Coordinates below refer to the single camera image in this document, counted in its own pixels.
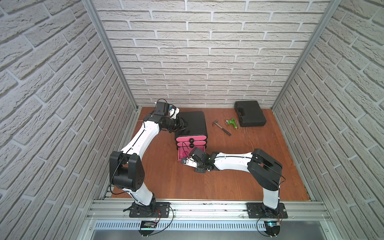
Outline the pink drawer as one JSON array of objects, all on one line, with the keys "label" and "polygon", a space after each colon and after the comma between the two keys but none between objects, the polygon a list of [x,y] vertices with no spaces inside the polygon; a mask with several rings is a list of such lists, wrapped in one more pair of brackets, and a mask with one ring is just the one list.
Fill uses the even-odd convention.
[{"label": "pink drawer", "polygon": [[190,142],[190,140],[193,140],[193,142],[196,142],[196,141],[206,141],[206,139],[207,139],[207,136],[205,136],[205,135],[201,135],[201,136],[181,136],[181,137],[177,137],[176,141],[178,143],[180,143],[180,142]]},{"label": "pink drawer", "polygon": [[185,158],[187,154],[189,154],[194,148],[200,149],[203,152],[206,151],[205,146],[195,146],[193,148],[190,147],[179,147],[178,148],[178,161],[181,162],[182,158]]},{"label": "pink drawer", "polygon": [[195,141],[193,143],[191,142],[176,142],[178,147],[189,147],[189,148],[194,148],[196,146],[206,146],[207,142],[206,141]]}]

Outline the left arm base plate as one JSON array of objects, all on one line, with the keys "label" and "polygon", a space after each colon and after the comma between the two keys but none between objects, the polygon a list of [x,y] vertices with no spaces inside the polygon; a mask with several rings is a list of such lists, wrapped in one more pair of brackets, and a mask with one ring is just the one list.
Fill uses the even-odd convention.
[{"label": "left arm base plate", "polygon": [[149,206],[133,203],[127,211],[130,218],[168,218],[170,202],[153,202]]}]

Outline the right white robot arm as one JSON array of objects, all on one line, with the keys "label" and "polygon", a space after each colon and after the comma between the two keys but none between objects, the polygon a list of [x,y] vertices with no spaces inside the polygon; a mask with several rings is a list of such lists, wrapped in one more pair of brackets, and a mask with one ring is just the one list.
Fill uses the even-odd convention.
[{"label": "right white robot arm", "polygon": [[278,208],[283,165],[261,149],[246,154],[213,152],[209,155],[194,148],[181,163],[203,173],[223,170],[250,173],[263,188],[264,208],[273,211]]}]

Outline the black drawer cabinet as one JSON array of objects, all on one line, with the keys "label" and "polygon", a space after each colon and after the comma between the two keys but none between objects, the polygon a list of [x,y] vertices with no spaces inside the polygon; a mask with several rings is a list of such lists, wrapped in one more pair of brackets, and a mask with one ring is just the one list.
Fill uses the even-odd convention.
[{"label": "black drawer cabinet", "polygon": [[178,117],[183,118],[187,123],[187,127],[175,133],[175,140],[177,142],[189,142],[190,139],[194,139],[194,141],[207,140],[208,132],[204,112],[182,112],[178,114]]}]

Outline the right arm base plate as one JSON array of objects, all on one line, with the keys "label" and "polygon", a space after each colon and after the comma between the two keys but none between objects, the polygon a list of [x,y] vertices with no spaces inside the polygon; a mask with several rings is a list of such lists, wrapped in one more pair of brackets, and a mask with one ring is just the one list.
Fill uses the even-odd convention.
[{"label": "right arm base plate", "polygon": [[288,213],[283,203],[279,203],[274,210],[266,207],[263,203],[246,203],[250,219],[287,219]]}]

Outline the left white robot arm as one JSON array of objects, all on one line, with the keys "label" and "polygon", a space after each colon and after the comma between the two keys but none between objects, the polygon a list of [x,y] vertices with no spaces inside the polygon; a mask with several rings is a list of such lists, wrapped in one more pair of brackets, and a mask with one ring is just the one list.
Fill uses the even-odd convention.
[{"label": "left white robot arm", "polygon": [[145,117],[142,127],[129,144],[110,155],[110,184],[129,193],[137,205],[151,206],[155,197],[144,183],[145,171],[141,157],[161,130],[173,133],[187,126],[187,121],[177,114],[172,117],[155,114]]}]

